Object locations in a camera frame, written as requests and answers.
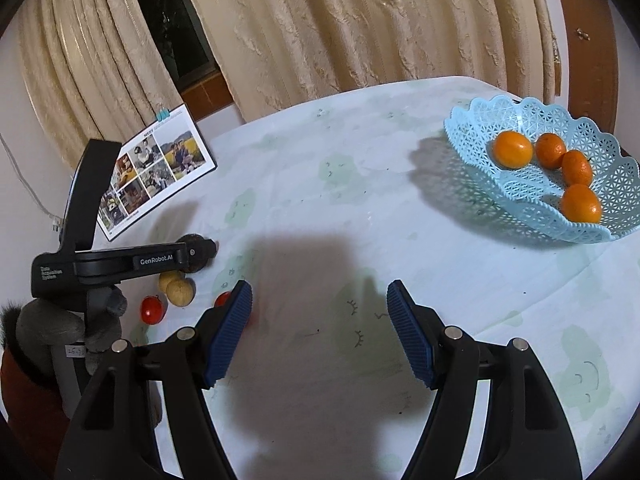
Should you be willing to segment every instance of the gloved hand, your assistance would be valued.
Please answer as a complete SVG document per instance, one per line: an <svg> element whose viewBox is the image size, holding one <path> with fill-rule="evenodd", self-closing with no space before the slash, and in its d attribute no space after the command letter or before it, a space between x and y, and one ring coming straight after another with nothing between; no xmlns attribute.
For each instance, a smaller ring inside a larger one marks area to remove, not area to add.
<svg viewBox="0 0 640 480"><path fill-rule="evenodd" d="M84 339L86 369L93 374L102 353L122 336L119 317L127 300L116 286L96 288L87 294L88 331L84 321L47 300L33 300L18 316L15 337L25 357L47 378L54 376L50 346L70 345Z"/></svg>

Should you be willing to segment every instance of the orange sleeve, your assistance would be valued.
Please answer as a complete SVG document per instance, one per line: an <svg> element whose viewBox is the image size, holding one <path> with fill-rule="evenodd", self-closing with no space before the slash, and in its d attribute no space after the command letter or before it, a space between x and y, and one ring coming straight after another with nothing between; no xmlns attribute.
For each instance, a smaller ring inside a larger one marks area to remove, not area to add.
<svg viewBox="0 0 640 480"><path fill-rule="evenodd" d="M9 346L0 367L2 402L8 425L27 455L53 478L69 420L60 393L34 383L16 363Z"/></svg>

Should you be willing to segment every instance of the person's arm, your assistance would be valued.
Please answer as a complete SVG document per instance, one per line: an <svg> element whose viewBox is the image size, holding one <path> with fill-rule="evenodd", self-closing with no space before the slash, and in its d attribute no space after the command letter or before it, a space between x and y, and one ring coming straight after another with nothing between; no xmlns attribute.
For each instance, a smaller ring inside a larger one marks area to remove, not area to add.
<svg viewBox="0 0 640 480"><path fill-rule="evenodd" d="M19 314L19 308L11 307L2 315L2 402L18 443L53 478L69 420L62 410L55 379L45 377L18 346L15 329Z"/></svg>

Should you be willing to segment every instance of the dark window pane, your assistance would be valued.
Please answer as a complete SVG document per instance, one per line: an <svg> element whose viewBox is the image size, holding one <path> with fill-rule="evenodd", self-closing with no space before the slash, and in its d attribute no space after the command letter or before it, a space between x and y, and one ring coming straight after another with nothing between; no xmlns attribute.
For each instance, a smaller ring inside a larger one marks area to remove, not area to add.
<svg viewBox="0 0 640 480"><path fill-rule="evenodd" d="M178 91L218 69L191 0L138 0Z"/></svg>

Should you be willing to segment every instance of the scalloped basket rim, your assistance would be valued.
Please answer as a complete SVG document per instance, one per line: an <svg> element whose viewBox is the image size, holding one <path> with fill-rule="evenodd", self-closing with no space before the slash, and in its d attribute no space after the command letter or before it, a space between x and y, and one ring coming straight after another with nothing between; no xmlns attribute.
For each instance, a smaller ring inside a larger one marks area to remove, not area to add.
<svg viewBox="0 0 640 480"><path fill-rule="evenodd" d="M562 113L566 116L566 118L569 121L569 124L571 124L571 126L575 126L575 124L577 123L589 123L599 134L606 136L607 138L611 138L614 141L614 145L615 145L615 160L630 160L632 161L632 165L635 167L636 170L636 176L638 178L638 180L640 180L640 166L638 165L638 161L635 160L632 156L623 156L622 152L620 151L620 142L616 139L615 136L613 136L612 134L608 133L608 132L603 132L600 130L600 128L598 127L598 125L591 119L588 117L580 117L578 119L574 119L573 117L571 117L571 115L569 114L569 112L566 110L566 108L564 108L561 105L558 104L550 104L550 105L545 105L544 103L542 103L539 99L536 99L535 97L525 97L524 99L522 99L521 102L517 103L515 102L513 99L511 99L510 97L500 94L497 95L493 98L491 98L489 101L481 98L481 97L475 97L471 100L471 102L469 103L469 108L468 110L465 110L464 108L460 107L460 106L454 106L451 109L451 113L449 115L448 118L446 118L444 120L444 129L445 132L447 134L447 139L449 140L449 142L452 144L451 139L450 139L450 135L449 135L449 127L450 127L450 122L454 119L454 114L468 114L470 113L472 110L474 110L478 105L487 105L487 106L492 106L495 105L495 103L500 102L500 101L508 101L510 102L511 105L514 105L516 108L523 108L526 104L532 103L535 105L538 105L539 107L541 107L544 110L561 110ZM571 227L573 229L579 230L579 229L584 229L584 228L588 228L589 230L592 231L600 231L602 232L603 239L601 241L603 242L608 242L608 241L614 241L614 240L619 240L620 238L623 238L625 236L628 236L629 234L633 233L634 231L638 230L638 228L640 228L640 224L636 225L635 227L628 229L627 231L624 231L620 234L613 234L609 228L607 228L604 225L600 225L600 224L592 224L592 223L587 223L587 222L570 222L568 221L564 215L562 215L561 212L558 211L558 209L556 209L555 207L547 204L546 202L542 202L542 200L532 200L530 198L513 198L510 193L508 191L505 191L502 184L498 181L498 179L495 178L495 176L487 171L485 168L483 168L482 166L475 164L474 162L470 162L469 160L465 160L466 157L460 153L457 149L456 149L456 153L458 154L458 156L462 159L462 161L465 163L465 165L467 166L473 166L474 168L480 170L482 173L484 173L488 178L491 179L492 182L494 182L499 188L500 188L500 192L502 193L502 195L507 198L508 200L510 200L510 202L513 203L518 203L518 204L532 204L532 205L537 205L537 206L542 206L544 209L547 209L551 212L553 212L556 216L558 216L558 219L563 222L565 225L567 225L567 227Z"/></svg>

